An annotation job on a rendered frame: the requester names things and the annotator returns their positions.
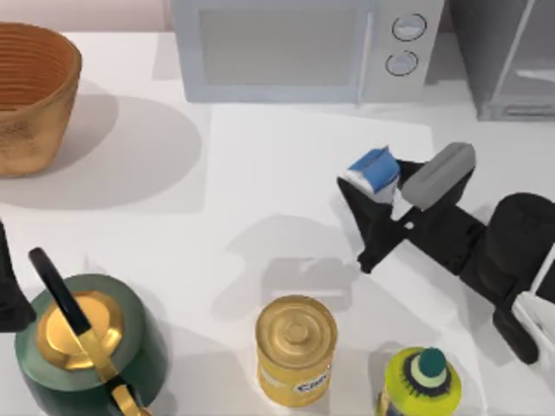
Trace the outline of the blue and white carton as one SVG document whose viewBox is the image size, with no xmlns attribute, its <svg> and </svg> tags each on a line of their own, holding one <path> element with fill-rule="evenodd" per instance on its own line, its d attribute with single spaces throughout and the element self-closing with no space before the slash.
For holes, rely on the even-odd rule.
<svg viewBox="0 0 555 416">
<path fill-rule="evenodd" d="M 368 151 L 345 171 L 343 178 L 371 201 L 390 207 L 394 220 L 410 210 L 400 191 L 400 165 L 387 146 Z"/>
</svg>

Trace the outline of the pale grey rounded box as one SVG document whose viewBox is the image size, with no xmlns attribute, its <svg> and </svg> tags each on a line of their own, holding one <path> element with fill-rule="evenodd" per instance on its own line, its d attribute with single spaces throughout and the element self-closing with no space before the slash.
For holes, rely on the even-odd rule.
<svg viewBox="0 0 555 416">
<path fill-rule="evenodd" d="M 476 165 L 472 145 L 453 142 L 425 163 L 402 186 L 402 197 L 425 211 L 454 189 Z"/>
</svg>

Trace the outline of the round microwave knob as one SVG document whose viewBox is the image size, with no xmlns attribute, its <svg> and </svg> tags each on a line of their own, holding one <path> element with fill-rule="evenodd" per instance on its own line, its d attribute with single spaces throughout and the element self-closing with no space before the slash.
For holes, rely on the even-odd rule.
<svg viewBox="0 0 555 416">
<path fill-rule="evenodd" d="M 427 26 L 426 19 L 420 14 L 399 16 L 392 24 L 392 34 L 401 42 L 412 42 L 424 34 Z"/>
<path fill-rule="evenodd" d="M 399 54 L 390 55 L 385 61 L 385 69 L 390 75 L 403 77 L 412 74 L 419 65 L 416 53 L 403 50 Z"/>
</svg>

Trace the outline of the grey cabinet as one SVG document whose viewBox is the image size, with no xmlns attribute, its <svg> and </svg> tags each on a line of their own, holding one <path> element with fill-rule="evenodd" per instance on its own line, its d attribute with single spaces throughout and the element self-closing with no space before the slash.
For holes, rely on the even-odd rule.
<svg viewBox="0 0 555 416">
<path fill-rule="evenodd" d="M 479 120 L 555 121 L 555 0 L 449 0 Z"/>
</svg>

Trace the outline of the yellow can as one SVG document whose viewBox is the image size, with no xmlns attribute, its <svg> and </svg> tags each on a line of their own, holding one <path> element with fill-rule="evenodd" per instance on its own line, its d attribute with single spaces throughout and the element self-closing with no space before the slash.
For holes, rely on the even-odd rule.
<svg viewBox="0 0 555 416">
<path fill-rule="evenodd" d="M 270 400 L 302 407 L 326 393 L 337 325 L 321 302 L 302 295 L 273 300 L 258 316 L 255 339 L 258 384 Z"/>
</svg>

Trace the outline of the yellow-green bottle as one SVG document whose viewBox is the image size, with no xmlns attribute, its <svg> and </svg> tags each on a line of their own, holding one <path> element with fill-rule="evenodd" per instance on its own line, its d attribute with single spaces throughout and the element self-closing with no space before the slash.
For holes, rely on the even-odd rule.
<svg viewBox="0 0 555 416">
<path fill-rule="evenodd" d="M 376 416 L 454 416 L 460 376 L 438 348 L 410 347 L 394 354 L 384 372 Z"/>
</svg>

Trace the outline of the microwave oven door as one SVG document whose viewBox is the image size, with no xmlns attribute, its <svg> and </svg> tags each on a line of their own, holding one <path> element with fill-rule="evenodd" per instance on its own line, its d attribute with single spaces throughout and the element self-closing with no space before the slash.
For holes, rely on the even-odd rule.
<svg viewBox="0 0 555 416">
<path fill-rule="evenodd" d="M 171 0 L 191 102 L 357 102 L 370 0 Z"/>
</svg>

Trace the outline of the green kettle with gold lid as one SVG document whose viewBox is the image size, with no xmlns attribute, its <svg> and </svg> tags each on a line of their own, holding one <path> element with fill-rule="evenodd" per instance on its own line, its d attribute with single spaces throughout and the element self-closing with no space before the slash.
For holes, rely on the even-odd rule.
<svg viewBox="0 0 555 416">
<path fill-rule="evenodd" d="M 47 416 L 152 416 L 168 357 L 145 303 L 106 274 L 62 277 L 41 248 L 29 260 L 45 288 L 15 352 L 37 405 Z"/>
</svg>

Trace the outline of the woven brown basket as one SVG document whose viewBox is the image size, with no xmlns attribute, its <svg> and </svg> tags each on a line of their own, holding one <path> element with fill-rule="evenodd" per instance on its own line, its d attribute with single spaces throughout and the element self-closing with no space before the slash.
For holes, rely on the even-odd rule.
<svg viewBox="0 0 555 416">
<path fill-rule="evenodd" d="M 0 21 L 0 178 L 50 165 L 69 125 L 81 71 L 82 53 L 66 36 Z"/>
</svg>

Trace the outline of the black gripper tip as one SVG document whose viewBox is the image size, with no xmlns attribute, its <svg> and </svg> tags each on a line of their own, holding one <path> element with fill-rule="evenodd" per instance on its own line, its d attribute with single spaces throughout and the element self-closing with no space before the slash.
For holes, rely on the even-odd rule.
<svg viewBox="0 0 555 416">
<path fill-rule="evenodd" d="M 36 312 L 16 279 L 8 239 L 0 220 L 0 334 L 22 332 L 35 320 Z"/>
</svg>

